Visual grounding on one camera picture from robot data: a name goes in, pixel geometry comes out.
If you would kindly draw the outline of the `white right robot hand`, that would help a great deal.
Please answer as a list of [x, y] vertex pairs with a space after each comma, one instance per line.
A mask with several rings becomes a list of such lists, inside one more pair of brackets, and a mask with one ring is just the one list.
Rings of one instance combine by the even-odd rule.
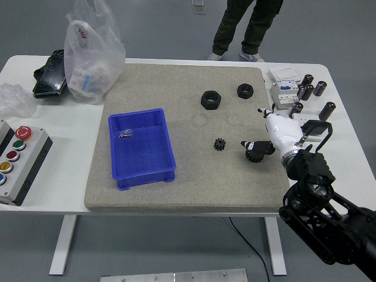
[[265, 155], [272, 155], [275, 150], [280, 153], [281, 164], [286, 168], [304, 142], [303, 132], [298, 122], [289, 117], [283, 117], [267, 108], [257, 109], [266, 119], [266, 129], [269, 141], [242, 141], [246, 149], [246, 158], [253, 163], [259, 163]]

